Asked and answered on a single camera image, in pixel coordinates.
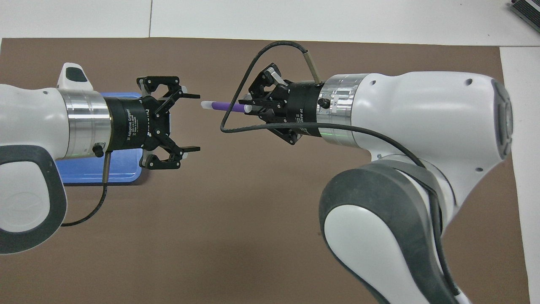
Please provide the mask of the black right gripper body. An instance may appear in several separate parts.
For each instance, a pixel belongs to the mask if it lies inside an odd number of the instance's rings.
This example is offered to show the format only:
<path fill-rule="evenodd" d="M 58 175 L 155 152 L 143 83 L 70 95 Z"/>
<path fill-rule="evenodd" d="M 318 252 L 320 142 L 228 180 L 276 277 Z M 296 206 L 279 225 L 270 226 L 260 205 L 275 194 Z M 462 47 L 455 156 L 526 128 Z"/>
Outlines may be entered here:
<path fill-rule="evenodd" d="M 300 123 L 316 123 L 316 110 L 318 107 L 319 94 L 322 85 L 317 85 L 313 81 L 297 81 L 289 85 L 290 95 L 285 106 L 282 108 L 295 108 L 303 110 L 302 121 Z M 318 128 L 299 128 L 303 135 L 321 137 Z"/>

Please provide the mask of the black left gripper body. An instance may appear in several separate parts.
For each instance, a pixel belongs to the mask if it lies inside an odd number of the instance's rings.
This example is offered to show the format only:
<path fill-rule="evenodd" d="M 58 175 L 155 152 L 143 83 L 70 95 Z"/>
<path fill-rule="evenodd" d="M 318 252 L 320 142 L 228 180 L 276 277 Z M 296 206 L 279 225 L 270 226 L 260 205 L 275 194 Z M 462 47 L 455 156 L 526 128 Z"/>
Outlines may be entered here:
<path fill-rule="evenodd" d="M 111 117 L 111 138 L 108 151 L 150 148 L 156 144 L 150 138 L 154 133 L 167 133 L 170 135 L 169 114 L 150 115 L 144 109 L 141 98 L 105 97 L 106 105 Z"/>

